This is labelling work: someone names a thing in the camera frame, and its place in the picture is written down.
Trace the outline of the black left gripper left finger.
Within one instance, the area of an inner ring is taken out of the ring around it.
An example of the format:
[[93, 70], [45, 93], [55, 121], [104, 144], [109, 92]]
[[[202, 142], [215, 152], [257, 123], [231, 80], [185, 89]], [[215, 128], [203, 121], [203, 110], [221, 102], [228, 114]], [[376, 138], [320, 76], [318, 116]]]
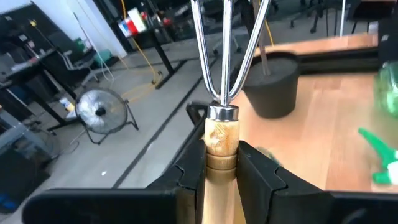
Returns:
[[193, 141], [141, 189], [49, 189], [30, 198], [23, 224], [201, 224], [206, 149]]

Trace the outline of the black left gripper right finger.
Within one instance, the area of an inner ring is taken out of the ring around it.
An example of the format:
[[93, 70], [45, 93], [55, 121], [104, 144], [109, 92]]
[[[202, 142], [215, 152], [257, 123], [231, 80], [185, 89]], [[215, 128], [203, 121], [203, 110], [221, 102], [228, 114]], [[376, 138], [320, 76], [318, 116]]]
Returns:
[[319, 189], [245, 141], [237, 183], [247, 224], [398, 224], [398, 194]]

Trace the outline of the three-prong cultivator wooden handle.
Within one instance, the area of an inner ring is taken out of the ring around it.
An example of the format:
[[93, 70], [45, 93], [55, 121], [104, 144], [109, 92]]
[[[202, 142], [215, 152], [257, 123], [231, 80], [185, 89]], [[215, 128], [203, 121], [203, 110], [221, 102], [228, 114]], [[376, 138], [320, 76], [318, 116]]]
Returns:
[[209, 106], [205, 120], [206, 181], [203, 224], [233, 224], [236, 165], [239, 144], [239, 108], [231, 104], [248, 75], [271, 0], [262, 0], [253, 31], [235, 83], [230, 84], [231, 21], [233, 1], [223, 3], [221, 87], [216, 91], [211, 77], [199, 0], [190, 0], [205, 87], [217, 105]]

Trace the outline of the green spray bottle white nozzle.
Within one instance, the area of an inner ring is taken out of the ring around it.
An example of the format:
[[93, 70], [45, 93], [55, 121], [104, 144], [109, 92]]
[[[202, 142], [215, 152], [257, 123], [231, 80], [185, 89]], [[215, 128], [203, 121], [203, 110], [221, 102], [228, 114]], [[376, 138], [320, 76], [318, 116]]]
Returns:
[[[374, 78], [374, 103], [381, 111], [398, 120], [398, 61], [385, 62]], [[381, 160], [381, 170], [372, 174], [377, 185], [398, 185], [398, 149], [394, 149], [364, 128], [358, 133]]]

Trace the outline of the black plant pot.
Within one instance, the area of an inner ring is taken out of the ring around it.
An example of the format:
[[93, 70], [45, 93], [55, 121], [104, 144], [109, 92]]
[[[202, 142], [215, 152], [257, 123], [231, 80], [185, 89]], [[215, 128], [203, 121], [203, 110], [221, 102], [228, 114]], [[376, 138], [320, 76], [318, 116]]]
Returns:
[[266, 57], [269, 72], [265, 75], [261, 57], [254, 57], [243, 92], [258, 116], [282, 118], [295, 109], [300, 60], [292, 52], [270, 52]]

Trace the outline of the round metal floor fan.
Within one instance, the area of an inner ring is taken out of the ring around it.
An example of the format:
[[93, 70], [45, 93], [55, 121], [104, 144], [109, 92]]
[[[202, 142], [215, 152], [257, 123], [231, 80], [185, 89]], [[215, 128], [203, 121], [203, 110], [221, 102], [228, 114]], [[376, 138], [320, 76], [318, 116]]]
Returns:
[[139, 130], [129, 101], [109, 88], [85, 89], [76, 99], [75, 113], [93, 144], [100, 145], [128, 124]]

